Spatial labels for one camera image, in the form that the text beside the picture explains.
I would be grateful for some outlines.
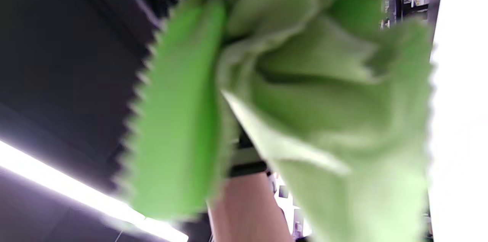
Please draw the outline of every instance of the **skin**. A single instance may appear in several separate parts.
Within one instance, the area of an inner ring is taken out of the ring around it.
[[[230,179],[209,216],[215,242],[294,242],[265,173]]]

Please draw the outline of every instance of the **green cloth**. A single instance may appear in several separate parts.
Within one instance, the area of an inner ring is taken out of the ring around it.
[[[431,37],[382,18],[382,0],[181,2],[129,122],[134,208],[181,219],[215,196],[237,126],[228,104],[314,241],[418,240]]]
[[[133,152],[122,159],[120,184],[145,216],[180,219],[203,211],[225,175],[234,132],[221,123],[214,74],[225,21],[224,0],[181,2],[139,75],[125,140]]]

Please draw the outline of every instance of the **black ceiling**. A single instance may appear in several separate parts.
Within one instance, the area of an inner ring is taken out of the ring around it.
[[[105,193],[154,22],[136,0],[0,0],[0,140]],[[0,241],[113,242],[79,204],[0,169]],[[207,242],[205,215],[186,223]],[[159,240],[122,235],[119,242]]]

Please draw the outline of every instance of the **light fixture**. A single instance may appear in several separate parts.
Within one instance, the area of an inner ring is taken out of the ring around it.
[[[188,241],[187,235],[168,223],[146,218],[129,205],[90,188],[2,141],[0,141],[0,166],[169,242]]]

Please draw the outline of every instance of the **ceiling light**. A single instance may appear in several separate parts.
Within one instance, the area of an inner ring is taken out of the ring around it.
[[[90,188],[2,141],[0,141],[0,166],[169,242],[188,241],[187,235],[169,224],[146,218],[129,205]]]

